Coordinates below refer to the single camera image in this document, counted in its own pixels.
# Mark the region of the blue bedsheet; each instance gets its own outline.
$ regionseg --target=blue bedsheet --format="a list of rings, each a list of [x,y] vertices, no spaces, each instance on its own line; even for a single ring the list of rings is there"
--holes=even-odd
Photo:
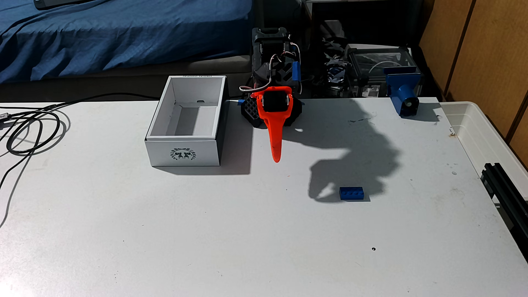
[[[252,0],[0,1],[0,83],[247,54]]]

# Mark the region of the open box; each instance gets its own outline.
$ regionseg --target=open box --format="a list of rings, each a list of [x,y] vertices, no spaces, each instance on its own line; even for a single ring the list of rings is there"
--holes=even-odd
[[[169,76],[145,138],[152,166],[219,166],[226,76]]]

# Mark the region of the box logo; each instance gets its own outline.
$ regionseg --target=box logo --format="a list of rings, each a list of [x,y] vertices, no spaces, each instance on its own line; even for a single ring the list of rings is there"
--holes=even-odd
[[[190,148],[175,148],[171,151],[171,157],[175,160],[194,160],[194,158],[196,158],[196,153]]]

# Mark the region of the white table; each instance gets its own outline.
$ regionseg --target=white table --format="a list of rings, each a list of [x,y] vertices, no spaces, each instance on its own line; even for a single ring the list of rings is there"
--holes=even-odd
[[[65,107],[69,130],[29,160],[0,229],[0,296],[527,296],[434,101],[400,118],[388,98],[304,100],[280,163],[232,103],[221,167],[163,169],[144,144],[156,102]],[[339,201],[343,186],[370,202]]]

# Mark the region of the orange gripper jaw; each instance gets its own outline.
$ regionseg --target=orange gripper jaw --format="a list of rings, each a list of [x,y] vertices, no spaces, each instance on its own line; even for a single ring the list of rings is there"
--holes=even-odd
[[[267,91],[284,91],[288,97],[288,109],[283,112],[267,112],[264,110],[262,105],[262,97]],[[269,133],[269,142],[271,144],[271,155],[273,160],[278,163],[280,161],[280,154],[282,150],[282,127],[284,126],[284,121],[290,117],[291,110],[293,109],[293,97],[291,96],[290,87],[268,87],[264,91],[255,92],[251,94],[253,98],[257,99],[257,110],[259,112],[259,117],[264,120],[264,123],[268,127]]]

